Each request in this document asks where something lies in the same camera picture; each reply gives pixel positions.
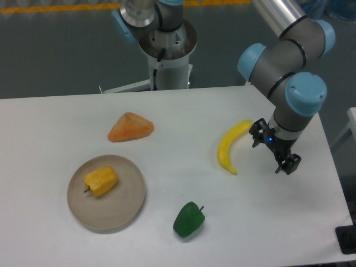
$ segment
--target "toy banana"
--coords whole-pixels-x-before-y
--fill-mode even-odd
[[[227,169],[232,174],[238,174],[236,169],[231,165],[229,150],[231,144],[240,136],[247,133],[252,126],[252,120],[244,120],[232,127],[226,135],[221,139],[217,149],[217,160],[221,167]]]

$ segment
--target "toy yellow pepper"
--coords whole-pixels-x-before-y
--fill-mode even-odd
[[[93,195],[101,196],[117,183],[117,173],[110,166],[99,168],[84,176],[84,183]]]

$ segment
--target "orange bread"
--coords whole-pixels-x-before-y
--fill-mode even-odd
[[[113,126],[107,138],[111,142],[123,142],[145,137],[153,130],[152,122],[137,114],[127,112]]]

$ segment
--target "plate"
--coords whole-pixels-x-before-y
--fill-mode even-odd
[[[107,193],[96,197],[84,193],[84,176],[98,168],[111,166],[118,182]],[[136,213],[145,199],[145,182],[139,168],[117,155],[104,155],[87,161],[74,173],[67,191],[68,206],[87,228],[98,233],[119,231]]]

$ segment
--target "toy green pepper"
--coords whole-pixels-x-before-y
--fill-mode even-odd
[[[205,220],[204,214],[194,202],[189,202],[180,210],[173,224],[173,229],[182,238],[189,236],[198,229]]]

